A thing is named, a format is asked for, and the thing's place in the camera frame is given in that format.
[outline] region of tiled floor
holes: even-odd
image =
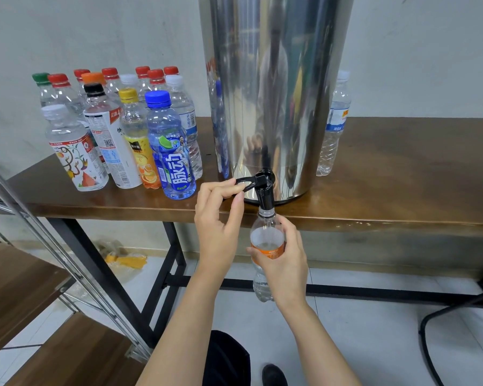
[[[141,273],[124,282],[126,291],[139,308],[143,306],[162,262],[160,258],[149,258]],[[190,260],[186,274],[192,274],[195,267],[196,262]],[[227,277],[252,279],[253,273],[250,264],[236,263]],[[470,279],[340,270],[310,269],[309,282],[468,294],[480,292]],[[339,298],[308,298],[308,303],[364,385],[434,385],[420,353],[418,324],[423,316],[437,307]],[[115,327],[103,314],[89,307],[80,307],[97,321]],[[54,303],[9,346],[42,344],[70,315],[69,310]],[[269,362],[284,370],[290,385],[306,385],[295,340],[274,303],[260,303],[253,293],[220,291],[215,303],[213,328],[231,334],[249,351],[252,385],[261,385],[261,368]],[[432,320],[427,327],[427,343],[435,367],[447,385],[483,385],[483,309],[463,309]],[[36,349],[1,351],[0,385]]]

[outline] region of blue bottle cap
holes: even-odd
[[[151,90],[145,93],[145,101],[148,108],[170,107],[172,102],[170,94],[166,90]]]
[[[222,83],[220,82],[220,80],[216,80],[215,88],[216,88],[216,96],[218,97],[222,96]]]

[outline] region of wooden table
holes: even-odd
[[[216,181],[211,120],[197,118],[203,181]],[[36,216],[47,217],[92,276],[109,294],[145,343],[164,331],[179,287],[187,285],[186,262],[174,222],[193,222],[196,195],[174,201],[161,190],[122,190],[113,181],[99,191],[79,192],[55,155],[13,176],[9,184]],[[221,206],[228,216],[230,200]],[[298,199],[276,208],[299,229],[373,231],[417,229],[483,235],[483,119],[349,118],[333,172],[318,177]],[[242,225],[257,208],[246,204]],[[164,221],[170,250],[140,312],[77,219]],[[170,272],[174,262],[177,271]],[[170,286],[155,329],[149,326],[161,292]],[[225,279],[225,290],[252,291],[251,280]],[[454,305],[472,295],[308,285],[307,295]],[[482,306],[483,300],[474,304]]]

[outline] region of stainless steel container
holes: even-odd
[[[277,203],[315,180],[352,3],[199,0],[212,110],[217,81],[225,104],[220,154],[237,178],[270,168]]]

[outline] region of shoe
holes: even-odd
[[[288,386],[283,371],[275,364],[267,364],[261,371],[263,386]]]

